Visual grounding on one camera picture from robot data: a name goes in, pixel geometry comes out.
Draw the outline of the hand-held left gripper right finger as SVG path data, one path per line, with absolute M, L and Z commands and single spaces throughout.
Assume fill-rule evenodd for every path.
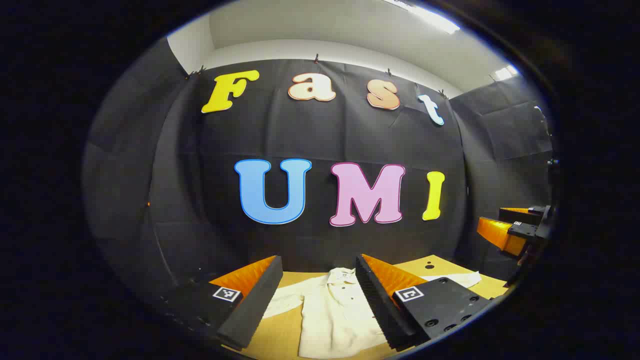
M 464 325 L 491 303 L 452 278 L 425 280 L 366 254 L 357 255 L 355 274 L 387 343 L 398 352 Z

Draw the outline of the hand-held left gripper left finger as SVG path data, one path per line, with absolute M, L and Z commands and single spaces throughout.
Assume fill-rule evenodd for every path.
M 283 276 L 282 258 L 258 260 L 161 296 L 164 313 L 207 346 L 247 348 Z

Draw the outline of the cream button shirt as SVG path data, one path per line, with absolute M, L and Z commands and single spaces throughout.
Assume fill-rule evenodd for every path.
M 354 269 L 334 268 L 322 276 L 278 288 L 263 318 L 301 306 L 298 356 L 338 359 L 387 342 Z

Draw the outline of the black backdrop cloth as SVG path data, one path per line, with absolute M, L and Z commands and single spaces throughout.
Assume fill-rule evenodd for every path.
M 435 255 L 507 280 L 476 233 L 548 205 L 552 145 L 525 82 L 447 100 L 354 64 L 273 59 L 186 75 L 160 41 L 117 80 L 87 137 L 87 221 L 144 297 L 273 255 L 285 271 Z

